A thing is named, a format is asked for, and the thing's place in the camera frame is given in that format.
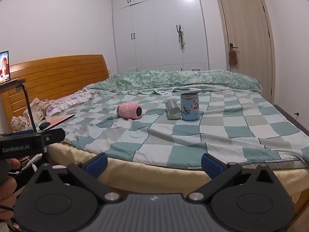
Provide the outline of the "person's left hand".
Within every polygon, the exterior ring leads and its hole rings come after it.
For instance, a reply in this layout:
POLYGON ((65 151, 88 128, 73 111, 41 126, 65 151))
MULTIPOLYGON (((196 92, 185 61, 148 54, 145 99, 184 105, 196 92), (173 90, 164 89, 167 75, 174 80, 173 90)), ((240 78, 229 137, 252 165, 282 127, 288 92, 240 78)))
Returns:
MULTIPOLYGON (((20 161, 18 159, 7 160, 13 169, 20 168, 20 161)), ((17 183, 13 177, 9 177, 8 180, 1 185, 1 205, 7 207, 13 207, 16 203, 16 197, 14 191, 16 190, 17 183)), ((13 217, 12 211, 1 210, 1 220, 8 220, 13 217)))

